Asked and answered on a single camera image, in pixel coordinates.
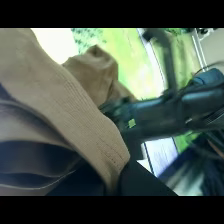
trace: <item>brown fabric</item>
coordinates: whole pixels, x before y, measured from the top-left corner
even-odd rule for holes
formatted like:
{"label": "brown fabric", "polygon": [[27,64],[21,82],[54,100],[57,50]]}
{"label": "brown fabric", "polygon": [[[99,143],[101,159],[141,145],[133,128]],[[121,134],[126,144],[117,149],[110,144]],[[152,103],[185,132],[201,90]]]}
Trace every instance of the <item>brown fabric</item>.
{"label": "brown fabric", "polygon": [[[88,60],[85,66],[77,70],[80,76],[79,72],[84,73],[87,65]],[[98,172],[111,192],[130,156],[116,126],[100,113],[74,74],[75,71],[71,74],[51,60],[30,29],[0,29],[0,82],[12,97],[7,100],[9,104],[0,100],[0,113],[4,115],[0,116],[0,134],[4,133],[0,141],[39,142],[77,152]],[[100,85],[99,94],[90,91],[89,95],[97,105],[105,102],[110,95],[117,97],[113,92],[105,97],[106,91],[103,90],[105,85],[111,89],[113,79],[102,79],[106,84]],[[18,148],[26,153],[24,149],[23,146]],[[65,173],[75,160],[77,156],[74,154],[73,160],[64,167]],[[25,165],[20,168],[24,172],[30,165],[26,166],[28,163],[24,160],[22,162]],[[40,170],[40,166],[33,166],[31,170],[41,175],[46,172]],[[56,176],[58,173],[64,174],[62,170],[58,173],[46,173]],[[6,191],[1,190],[5,189],[5,186],[0,184],[0,187],[0,194],[4,195]],[[23,194],[24,191],[26,190],[18,191],[18,194]]]}
{"label": "brown fabric", "polygon": [[126,96],[136,101],[135,96],[118,82],[115,59],[97,45],[83,55],[69,58],[63,66],[81,83],[97,106]]}

